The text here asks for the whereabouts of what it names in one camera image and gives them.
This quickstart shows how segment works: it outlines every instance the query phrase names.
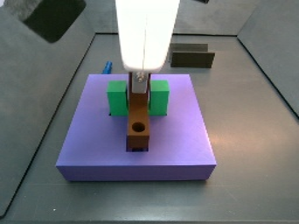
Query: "purple platform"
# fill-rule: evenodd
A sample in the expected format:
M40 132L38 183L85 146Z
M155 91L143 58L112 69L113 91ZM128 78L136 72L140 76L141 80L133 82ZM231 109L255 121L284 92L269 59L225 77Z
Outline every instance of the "purple platform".
M127 117L108 115L107 87L125 74L88 76L56 166L69 181L207 179L216 166L188 74L168 80L168 115L151 116L149 150L127 151Z

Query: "gray floor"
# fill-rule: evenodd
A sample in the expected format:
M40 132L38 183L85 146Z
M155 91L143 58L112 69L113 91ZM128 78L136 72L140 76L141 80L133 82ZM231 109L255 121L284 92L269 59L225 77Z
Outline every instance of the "gray floor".
M97 35L63 99L5 221L299 221L299 125L236 38L208 43L212 69L191 74L217 159L207 182L69 183L55 168L88 74L124 73L117 36Z

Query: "wooden block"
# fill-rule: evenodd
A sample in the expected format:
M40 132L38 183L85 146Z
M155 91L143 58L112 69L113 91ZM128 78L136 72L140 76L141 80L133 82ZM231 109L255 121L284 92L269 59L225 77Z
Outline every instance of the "wooden block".
M149 141L149 118L148 118L148 89L149 79L147 80L147 90L144 94L132 93L132 73L128 75L128 121L127 121L127 150L143 151L148 149Z

